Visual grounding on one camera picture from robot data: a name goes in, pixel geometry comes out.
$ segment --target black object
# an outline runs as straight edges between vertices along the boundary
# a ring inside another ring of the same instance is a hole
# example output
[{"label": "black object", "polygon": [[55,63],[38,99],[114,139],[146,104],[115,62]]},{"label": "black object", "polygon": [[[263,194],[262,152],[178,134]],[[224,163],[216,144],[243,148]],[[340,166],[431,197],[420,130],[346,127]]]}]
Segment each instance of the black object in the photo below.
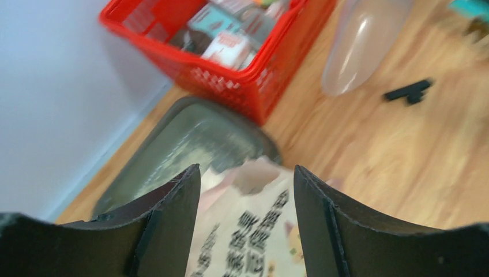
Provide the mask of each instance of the black object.
[{"label": "black object", "polygon": [[411,92],[406,97],[406,100],[407,100],[408,104],[413,105],[413,104],[421,102],[423,100],[423,96],[424,96],[424,92],[422,92],[422,91]]},{"label": "black object", "polygon": [[489,224],[445,231],[405,222],[300,166],[294,198],[308,277],[489,276]]},{"label": "black object", "polygon": [[183,277],[200,196],[198,166],[91,222],[0,214],[2,277]]},{"label": "black object", "polygon": [[423,100],[423,91],[427,90],[433,85],[432,79],[425,79],[423,81],[416,82],[406,87],[396,89],[394,91],[384,94],[387,101],[396,100],[401,97],[407,97],[409,104],[419,103]]}]

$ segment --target baseboard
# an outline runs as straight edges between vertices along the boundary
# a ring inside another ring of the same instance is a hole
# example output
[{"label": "baseboard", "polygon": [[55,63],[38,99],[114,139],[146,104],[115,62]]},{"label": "baseboard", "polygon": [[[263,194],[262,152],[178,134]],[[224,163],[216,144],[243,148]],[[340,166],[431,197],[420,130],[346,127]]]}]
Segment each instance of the baseboard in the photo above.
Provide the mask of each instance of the baseboard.
[{"label": "baseboard", "polygon": [[126,129],[121,132],[116,139],[109,143],[106,150],[98,158],[97,162],[91,167],[91,169],[83,175],[80,180],[76,182],[74,188],[71,192],[64,197],[59,204],[57,204],[51,212],[49,212],[43,220],[49,222],[55,222],[56,219],[63,213],[63,211],[73,202],[73,200],[82,192],[82,190],[87,186],[87,184],[94,178],[94,176],[99,172],[99,170],[108,162],[114,153],[121,147],[121,145],[129,138],[129,136],[136,130],[142,120],[155,108],[158,102],[165,96],[165,94],[173,86],[173,83],[167,82],[167,84],[161,88],[161,90],[152,98],[145,108],[141,110],[132,120],[130,120]]}]

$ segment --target black plastic piece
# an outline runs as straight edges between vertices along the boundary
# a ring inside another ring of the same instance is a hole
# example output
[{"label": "black plastic piece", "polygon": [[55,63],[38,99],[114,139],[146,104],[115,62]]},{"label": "black plastic piece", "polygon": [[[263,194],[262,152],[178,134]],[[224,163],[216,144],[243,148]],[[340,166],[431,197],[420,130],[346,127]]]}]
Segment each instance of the black plastic piece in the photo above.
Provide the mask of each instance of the black plastic piece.
[{"label": "black plastic piece", "polygon": [[432,79],[425,79],[425,80],[416,82],[414,84],[407,85],[406,87],[402,87],[402,88],[396,89],[394,91],[388,92],[388,93],[384,94],[384,97],[386,100],[392,101],[392,100],[396,100],[396,99],[401,98],[401,97],[406,97],[406,96],[409,97],[410,95],[414,94],[414,96],[411,96],[411,100],[408,99],[408,103],[411,103],[411,102],[417,103],[417,102],[420,102],[422,99],[422,97],[418,97],[419,93],[423,92],[424,90],[431,87],[433,85],[433,82],[434,81]]},{"label": "black plastic piece", "polygon": [[424,96],[424,92],[422,91],[411,92],[406,97],[406,101],[408,102],[408,104],[413,105],[421,102],[423,100],[423,96]]}]

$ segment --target plastic bag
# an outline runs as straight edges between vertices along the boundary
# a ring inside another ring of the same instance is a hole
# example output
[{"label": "plastic bag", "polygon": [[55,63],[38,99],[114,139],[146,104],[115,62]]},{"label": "plastic bag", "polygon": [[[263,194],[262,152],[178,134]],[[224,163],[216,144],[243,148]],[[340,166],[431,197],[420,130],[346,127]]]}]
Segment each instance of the plastic bag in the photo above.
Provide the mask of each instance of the plastic bag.
[{"label": "plastic bag", "polygon": [[201,195],[186,277],[306,276],[293,177],[265,158],[222,174]]}]

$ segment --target basket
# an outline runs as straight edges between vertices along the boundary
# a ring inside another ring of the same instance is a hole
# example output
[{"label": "basket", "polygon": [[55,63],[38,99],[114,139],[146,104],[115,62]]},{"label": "basket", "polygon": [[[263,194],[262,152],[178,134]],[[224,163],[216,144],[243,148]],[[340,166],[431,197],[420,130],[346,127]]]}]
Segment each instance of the basket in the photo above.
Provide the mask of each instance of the basket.
[{"label": "basket", "polygon": [[235,71],[167,42],[205,0],[112,0],[100,21],[127,39],[176,84],[263,125],[329,19],[336,0],[292,0],[253,62]]}]

